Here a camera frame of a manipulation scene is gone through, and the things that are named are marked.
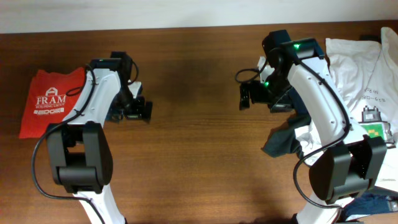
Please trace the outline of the red printed t-shirt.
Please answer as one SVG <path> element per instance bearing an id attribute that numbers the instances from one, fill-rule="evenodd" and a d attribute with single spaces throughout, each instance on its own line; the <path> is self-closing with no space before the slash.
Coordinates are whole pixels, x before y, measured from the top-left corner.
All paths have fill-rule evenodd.
<path id="1" fill-rule="evenodd" d="M 50 123 L 59 123 L 71 112 L 79 95 L 68 96 L 84 84 L 85 69 L 68 74 L 38 70 L 32 78 L 19 132 L 20 139 L 39 138 Z"/>

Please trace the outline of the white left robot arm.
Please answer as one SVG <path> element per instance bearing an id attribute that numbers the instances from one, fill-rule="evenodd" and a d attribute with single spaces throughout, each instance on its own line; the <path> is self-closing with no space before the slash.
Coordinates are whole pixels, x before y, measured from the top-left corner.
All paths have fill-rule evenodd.
<path id="1" fill-rule="evenodd" d="M 152 102 L 142 96 L 142 83 L 131 76 L 139 68 L 124 52 L 93 59 L 76 104 L 44 139 L 53 181 L 64 187 L 64 200 L 79 201 L 92 223 L 126 223 L 111 190 L 113 156 L 104 123 L 149 122 Z"/>

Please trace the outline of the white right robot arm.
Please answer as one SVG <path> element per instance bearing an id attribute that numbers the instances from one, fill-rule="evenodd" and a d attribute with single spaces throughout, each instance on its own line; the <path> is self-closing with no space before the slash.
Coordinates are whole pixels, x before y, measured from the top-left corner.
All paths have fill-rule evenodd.
<path id="1" fill-rule="evenodd" d="M 350 115 L 334 86 L 321 47 L 314 38 L 291 40 L 282 30 L 264 38 L 266 65 L 273 68 L 262 82 L 241 82 L 241 110 L 264 103 L 270 110 L 290 110 L 285 101 L 295 89 L 320 136 L 321 156 L 310 167 L 311 196 L 298 192 L 306 205 L 292 223 L 336 223 L 342 209 L 375 187 L 387 147 L 383 138 L 369 136 Z"/>

